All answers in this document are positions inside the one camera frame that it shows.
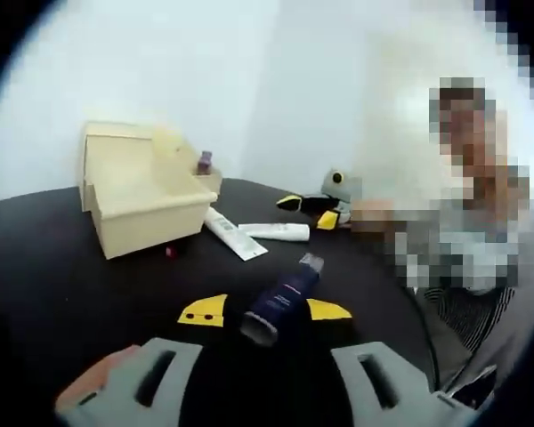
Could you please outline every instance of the small purple figurine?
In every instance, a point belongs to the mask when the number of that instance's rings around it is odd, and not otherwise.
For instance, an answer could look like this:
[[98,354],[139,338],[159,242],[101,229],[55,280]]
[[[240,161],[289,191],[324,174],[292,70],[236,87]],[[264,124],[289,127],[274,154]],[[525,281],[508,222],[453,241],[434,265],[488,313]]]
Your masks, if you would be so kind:
[[212,172],[212,152],[202,151],[202,156],[198,161],[198,169],[196,174],[209,175]]

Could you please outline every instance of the black tablecloth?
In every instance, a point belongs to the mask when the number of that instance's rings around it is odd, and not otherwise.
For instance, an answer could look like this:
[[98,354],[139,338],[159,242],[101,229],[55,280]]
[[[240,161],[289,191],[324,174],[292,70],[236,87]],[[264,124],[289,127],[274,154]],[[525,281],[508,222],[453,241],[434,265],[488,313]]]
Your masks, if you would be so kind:
[[[225,180],[214,205],[235,223],[305,222],[280,211],[284,191]],[[314,297],[354,317],[360,342],[382,341],[433,377],[425,330],[395,278],[347,230],[311,241],[261,241],[269,253],[242,262],[209,230],[105,260],[77,188],[0,202],[0,315],[29,378],[53,397],[108,353],[153,336],[174,338],[184,306],[214,294],[250,294],[276,282],[306,251],[325,268]]]

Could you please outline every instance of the hand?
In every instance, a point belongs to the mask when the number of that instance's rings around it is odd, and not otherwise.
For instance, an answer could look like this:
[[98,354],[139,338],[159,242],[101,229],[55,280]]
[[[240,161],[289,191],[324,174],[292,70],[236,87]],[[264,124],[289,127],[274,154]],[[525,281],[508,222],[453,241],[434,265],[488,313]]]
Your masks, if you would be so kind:
[[130,358],[140,347],[132,345],[124,350],[109,354],[105,359],[97,362],[77,378],[56,399],[55,408],[60,409],[76,403],[87,394],[99,390],[107,383],[109,372],[113,367]]

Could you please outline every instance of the person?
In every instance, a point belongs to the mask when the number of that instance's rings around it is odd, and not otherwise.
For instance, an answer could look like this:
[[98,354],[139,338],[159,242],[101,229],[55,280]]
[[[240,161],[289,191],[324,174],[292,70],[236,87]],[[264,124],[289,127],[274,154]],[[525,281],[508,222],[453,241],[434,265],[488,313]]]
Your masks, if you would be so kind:
[[398,274],[416,289],[442,389],[458,390],[488,367],[497,388],[534,326],[530,179],[508,164],[495,102],[472,79],[440,88],[431,113],[440,154],[471,191],[419,213],[396,212],[391,200],[354,201],[352,229],[382,233]]

